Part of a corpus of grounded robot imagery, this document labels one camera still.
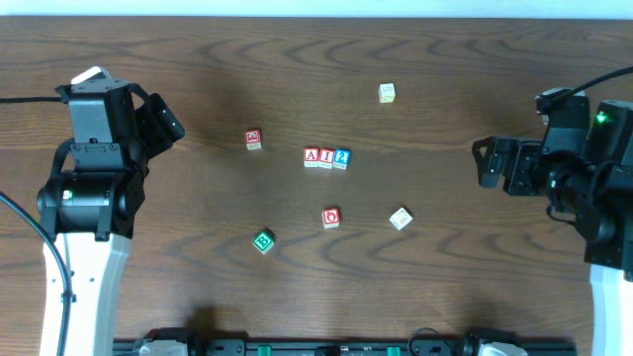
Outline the red letter A block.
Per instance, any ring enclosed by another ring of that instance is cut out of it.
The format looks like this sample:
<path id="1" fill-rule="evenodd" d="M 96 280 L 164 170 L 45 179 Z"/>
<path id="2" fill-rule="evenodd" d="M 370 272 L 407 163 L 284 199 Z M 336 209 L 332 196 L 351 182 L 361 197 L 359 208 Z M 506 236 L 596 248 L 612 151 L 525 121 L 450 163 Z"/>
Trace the red letter A block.
<path id="1" fill-rule="evenodd" d="M 306 147 L 304 149 L 304 166 L 308 168 L 318 167 L 319 162 L 319 148 L 318 147 Z"/>

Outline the red letter I block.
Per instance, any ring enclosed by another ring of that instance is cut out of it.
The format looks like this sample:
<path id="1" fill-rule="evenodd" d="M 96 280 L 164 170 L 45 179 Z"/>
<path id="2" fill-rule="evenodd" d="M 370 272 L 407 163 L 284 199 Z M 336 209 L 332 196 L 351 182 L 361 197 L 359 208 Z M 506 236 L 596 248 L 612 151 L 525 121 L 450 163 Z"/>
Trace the red letter I block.
<path id="1" fill-rule="evenodd" d="M 334 149 L 322 148 L 319 151 L 317 166 L 320 168 L 332 169 L 334 155 L 335 155 Z"/>

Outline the blue number 2 block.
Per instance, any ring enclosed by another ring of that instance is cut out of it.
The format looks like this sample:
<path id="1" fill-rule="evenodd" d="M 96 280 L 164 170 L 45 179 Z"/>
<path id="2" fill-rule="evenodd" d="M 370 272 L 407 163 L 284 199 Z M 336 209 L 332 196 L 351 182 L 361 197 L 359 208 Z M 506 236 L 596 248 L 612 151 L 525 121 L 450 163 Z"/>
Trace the blue number 2 block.
<path id="1" fill-rule="evenodd" d="M 334 152 L 332 167 L 336 169 L 346 170 L 349 164 L 351 153 L 347 149 L 338 148 Z"/>

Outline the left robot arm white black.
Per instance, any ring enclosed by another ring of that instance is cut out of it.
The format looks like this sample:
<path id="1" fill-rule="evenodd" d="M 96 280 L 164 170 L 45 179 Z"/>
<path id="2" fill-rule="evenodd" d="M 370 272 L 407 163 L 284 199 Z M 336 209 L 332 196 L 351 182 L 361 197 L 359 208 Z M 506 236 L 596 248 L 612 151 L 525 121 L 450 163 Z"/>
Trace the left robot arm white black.
<path id="1" fill-rule="evenodd" d="M 110 355 L 119 287 L 151 158 L 184 130 L 162 98 L 123 79 L 57 87 L 72 138 L 37 198 L 46 251 L 43 355 Z"/>

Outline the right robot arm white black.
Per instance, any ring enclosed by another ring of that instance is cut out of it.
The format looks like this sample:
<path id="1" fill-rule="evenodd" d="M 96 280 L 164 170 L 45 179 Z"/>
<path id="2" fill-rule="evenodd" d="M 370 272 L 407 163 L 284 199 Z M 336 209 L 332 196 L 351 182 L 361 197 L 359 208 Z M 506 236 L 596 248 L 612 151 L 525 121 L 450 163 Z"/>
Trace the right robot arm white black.
<path id="1" fill-rule="evenodd" d="M 632 352 L 632 105 L 558 89 L 537 99 L 541 139 L 489 136 L 472 145 L 481 187 L 544 196 L 548 217 L 585 240 L 594 355 Z"/>

